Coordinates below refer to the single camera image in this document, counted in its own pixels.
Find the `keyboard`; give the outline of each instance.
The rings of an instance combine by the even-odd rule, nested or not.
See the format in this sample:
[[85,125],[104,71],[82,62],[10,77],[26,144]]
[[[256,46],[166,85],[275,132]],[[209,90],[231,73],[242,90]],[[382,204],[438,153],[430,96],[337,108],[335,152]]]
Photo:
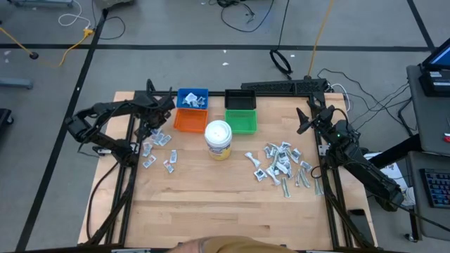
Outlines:
[[450,208],[450,169],[420,169],[431,207]]
[[256,92],[292,93],[298,95],[311,92],[324,92],[328,89],[328,83],[326,79],[305,79],[244,83],[240,85],[240,88]]

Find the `wooden tabletop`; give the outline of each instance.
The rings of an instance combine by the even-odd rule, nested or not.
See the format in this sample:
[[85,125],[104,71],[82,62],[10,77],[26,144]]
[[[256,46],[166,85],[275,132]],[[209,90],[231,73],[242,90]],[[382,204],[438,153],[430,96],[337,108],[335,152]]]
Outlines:
[[[134,92],[117,92],[115,100],[132,99]],[[326,104],[345,111],[340,93],[327,93]],[[264,146],[287,141],[302,152],[301,160],[319,164],[314,131],[297,134],[299,107],[311,117],[307,98],[258,97],[258,131],[253,135],[233,135],[231,156],[224,161],[210,158],[203,134],[174,129],[176,109],[162,127],[172,140],[164,147],[154,146],[157,160],[145,169],[141,156],[134,188],[125,247],[171,248],[178,242],[213,235],[245,235],[263,242],[287,245],[290,249],[332,249],[325,197],[314,194],[314,180],[307,175],[311,188],[296,187],[288,180],[291,198],[285,198],[281,186],[270,179],[258,182],[255,166],[244,156],[251,152],[266,169]],[[208,122],[224,119],[224,97],[209,97]],[[340,113],[333,121],[343,119]],[[106,134],[124,138],[129,116],[112,118]],[[162,164],[177,150],[175,171],[169,174]],[[93,186],[113,166],[115,159],[99,159]],[[300,166],[292,163],[292,170]],[[118,169],[102,182],[94,197],[91,233],[109,214],[117,181]],[[347,209],[364,209],[376,243],[371,212],[363,185],[347,170],[340,168],[342,189]],[[342,226],[335,213],[340,244],[344,245]],[[122,217],[117,218],[115,241]],[[86,217],[79,242],[86,241]]]

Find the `green bin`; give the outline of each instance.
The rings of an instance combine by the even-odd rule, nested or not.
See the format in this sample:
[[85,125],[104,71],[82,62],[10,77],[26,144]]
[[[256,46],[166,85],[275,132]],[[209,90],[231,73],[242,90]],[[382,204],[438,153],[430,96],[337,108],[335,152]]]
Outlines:
[[233,134],[254,134],[258,130],[255,110],[226,110],[225,121],[230,125]]

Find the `white cable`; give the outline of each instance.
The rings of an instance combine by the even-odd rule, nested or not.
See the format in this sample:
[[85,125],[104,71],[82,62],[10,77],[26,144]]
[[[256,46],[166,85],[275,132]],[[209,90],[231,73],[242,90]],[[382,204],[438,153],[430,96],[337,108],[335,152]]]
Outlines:
[[[84,17],[81,16],[81,14],[82,14],[82,12],[83,12],[83,10],[82,10],[82,5],[79,4],[79,2],[76,1],[76,0],[73,0],[73,1],[74,1],[76,4],[78,4],[78,6],[79,6],[79,13],[78,13],[78,15],[71,14],[71,13],[62,14],[62,15],[59,16],[59,18],[58,18],[58,23],[59,23],[60,25],[62,25],[62,26],[70,26],[70,25],[73,25],[73,24],[75,23],[75,21],[77,21],[77,19],[81,18],[81,19],[83,19],[83,20],[85,20],[85,21],[88,22],[88,25],[86,26],[86,29],[90,28],[90,26],[91,26],[91,21],[90,21],[89,19],[84,18]],[[72,22],[68,23],[68,24],[63,24],[63,23],[61,22],[61,18],[62,18],[62,17],[65,17],[65,16],[74,17],[75,19],[74,19]]]
[[347,94],[347,91],[345,90],[344,86],[341,84],[333,84],[331,86],[331,88],[333,88],[334,86],[339,86],[342,88],[342,90],[344,90],[344,94],[347,97],[347,104],[348,104],[348,108],[347,108],[347,112],[350,111],[350,99],[349,99],[349,94]]

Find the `concrete floor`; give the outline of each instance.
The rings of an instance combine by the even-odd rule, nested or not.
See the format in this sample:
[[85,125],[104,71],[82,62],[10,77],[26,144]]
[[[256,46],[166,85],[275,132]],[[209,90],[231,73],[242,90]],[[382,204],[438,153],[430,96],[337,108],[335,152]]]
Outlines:
[[[79,0],[83,16],[92,20],[90,0]],[[254,33],[245,34],[223,25],[220,7],[210,6],[207,0],[144,1],[134,6],[111,11],[108,17],[120,16],[127,25],[124,36],[99,44],[138,45],[274,45],[278,43],[281,22],[287,0],[275,1],[272,12]],[[450,2],[446,0],[414,0],[432,42],[439,46],[450,37]],[[259,22],[270,1],[249,1]],[[282,45],[311,46],[314,44],[321,19],[328,2],[291,1],[283,31]],[[3,27],[25,44],[74,44],[86,26],[78,20],[73,26],[61,27],[58,16],[66,12],[77,13],[65,7],[26,6],[16,8],[5,1],[0,3]],[[99,19],[100,11],[96,9]],[[225,18],[234,25],[245,24],[247,16],[239,7],[226,10]],[[245,29],[252,28],[250,23]],[[117,20],[105,24],[102,37],[115,36],[122,27]],[[10,41],[0,35],[2,44]],[[84,44],[89,45],[91,38]],[[417,52],[413,47],[426,47],[407,0],[336,1],[320,40],[324,46],[378,46],[384,52],[319,51],[316,54],[313,75],[326,67],[345,72],[377,99],[384,98],[406,83],[406,66],[424,60],[429,52]],[[391,51],[391,46],[405,46],[405,52]],[[58,135],[63,116],[84,64],[87,50],[69,53],[64,66],[58,69],[32,61],[19,49],[0,49],[0,76],[29,78],[34,89],[0,88],[0,108],[10,108],[15,124],[2,136],[0,142],[0,252],[12,251],[30,211],[41,177],[46,168]],[[63,50],[35,49],[42,59],[56,63]],[[301,79],[309,67],[311,51],[283,51],[289,58],[294,74]],[[331,83],[340,83],[346,90],[363,96],[370,105],[375,103],[364,95],[356,84],[338,74],[324,72]],[[151,78],[158,90],[186,86],[206,87],[210,91],[239,88],[243,82],[284,80],[285,77],[270,61],[269,52],[263,50],[117,50],[98,49],[86,76],[77,109],[87,108],[95,102],[110,101],[116,91],[145,89]],[[409,90],[395,98],[405,100]],[[353,109],[350,120],[366,111],[363,102],[350,97]],[[396,114],[398,107],[391,108]],[[372,113],[358,119],[360,126]],[[410,126],[415,126],[412,105],[404,111]],[[389,118],[379,113],[361,129],[361,146],[371,150],[385,150],[406,139],[406,132]],[[53,178],[34,226],[27,249],[68,247],[76,245],[81,228],[96,159],[77,155],[77,143],[66,136]],[[424,238],[417,244],[405,241],[402,235],[410,232],[409,216],[398,211],[387,213],[372,200],[371,212],[381,247],[406,252],[442,251],[450,242]]]

